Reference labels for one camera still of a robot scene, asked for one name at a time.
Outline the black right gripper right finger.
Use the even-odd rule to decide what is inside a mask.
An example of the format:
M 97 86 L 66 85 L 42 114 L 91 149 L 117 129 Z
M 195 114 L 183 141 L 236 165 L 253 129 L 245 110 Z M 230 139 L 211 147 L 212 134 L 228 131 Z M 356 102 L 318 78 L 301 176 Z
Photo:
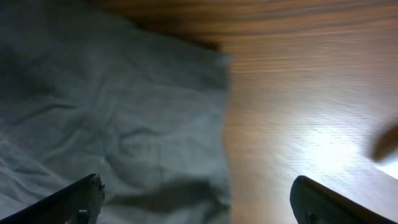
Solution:
M 298 224 L 395 224 L 304 175 L 292 184 L 290 205 Z

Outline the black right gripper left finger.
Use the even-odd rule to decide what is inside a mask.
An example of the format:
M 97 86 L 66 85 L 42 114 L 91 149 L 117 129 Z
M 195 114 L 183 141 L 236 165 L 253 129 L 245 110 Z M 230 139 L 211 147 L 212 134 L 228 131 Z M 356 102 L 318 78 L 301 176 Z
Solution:
M 96 224 L 104 200 L 100 175 L 90 174 L 3 218 L 1 224 Z

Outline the grey shorts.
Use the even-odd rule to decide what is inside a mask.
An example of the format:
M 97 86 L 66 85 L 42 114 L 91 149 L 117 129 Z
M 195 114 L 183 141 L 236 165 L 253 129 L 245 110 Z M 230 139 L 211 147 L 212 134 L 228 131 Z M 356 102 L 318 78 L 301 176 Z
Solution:
M 1 216 L 95 173 L 100 223 L 229 223 L 229 65 L 82 1 L 2 1 Z

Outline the white shirt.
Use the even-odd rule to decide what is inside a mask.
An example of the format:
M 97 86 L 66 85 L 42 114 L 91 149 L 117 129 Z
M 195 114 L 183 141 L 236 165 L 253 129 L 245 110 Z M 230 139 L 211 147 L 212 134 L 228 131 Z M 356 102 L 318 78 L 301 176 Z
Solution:
M 387 175 L 398 179 L 397 154 L 387 156 L 377 161 L 376 167 Z

